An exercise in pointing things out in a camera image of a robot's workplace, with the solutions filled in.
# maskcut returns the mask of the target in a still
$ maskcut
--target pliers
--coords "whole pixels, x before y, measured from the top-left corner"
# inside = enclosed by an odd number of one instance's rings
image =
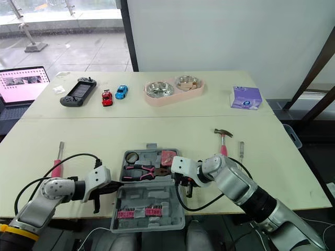
[[[141,181],[141,180],[152,180],[155,179],[156,176],[166,176],[171,173],[171,171],[167,168],[155,168],[155,166],[144,166],[144,165],[131,165],[125,166],[125,170],[142,170],[148,172],[140,177],[131,177],[131,176],[123,176],[122,181]]]

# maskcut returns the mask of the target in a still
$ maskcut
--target gray toolbox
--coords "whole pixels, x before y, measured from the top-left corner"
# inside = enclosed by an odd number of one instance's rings
[[[179,151],[158,149],[156,144],[148,144],[146,150],[125,152],[120,175],[124,185],[117,192],[111,219],[113,233],[184,228],[184,209],[169,174],[173,155],[179,155]]]

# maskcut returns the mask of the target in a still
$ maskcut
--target red toy car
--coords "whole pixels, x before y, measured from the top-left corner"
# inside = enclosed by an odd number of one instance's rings
[[[108,90],[104,90],[103,93],[103,106],[111,106],[113,104],[113,101],[111,99],[111,92]]]

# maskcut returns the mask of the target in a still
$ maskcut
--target white wall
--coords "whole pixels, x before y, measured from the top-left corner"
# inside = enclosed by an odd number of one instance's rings
[[[324,66],[322,71],[313,80],[312,84],[329,84],[332,86],[335,85],[335,55]]]
[[[128,7],[140,71],[247,70],[273,99],[293,97],[335,25],[334,0],[128,0]]]

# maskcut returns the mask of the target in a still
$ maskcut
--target toy car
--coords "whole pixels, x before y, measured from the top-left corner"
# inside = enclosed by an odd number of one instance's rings
[[[128,92],[128,87],[126,85],[120,85],[119,88],[117,88],[117,92],[115,93],[115,97],[117,99],[124,99],[127,92]]]
[[[111,99],[111,92],[109,90],[104,90],[103,93],[103,106],[111,106],[113,101]]]

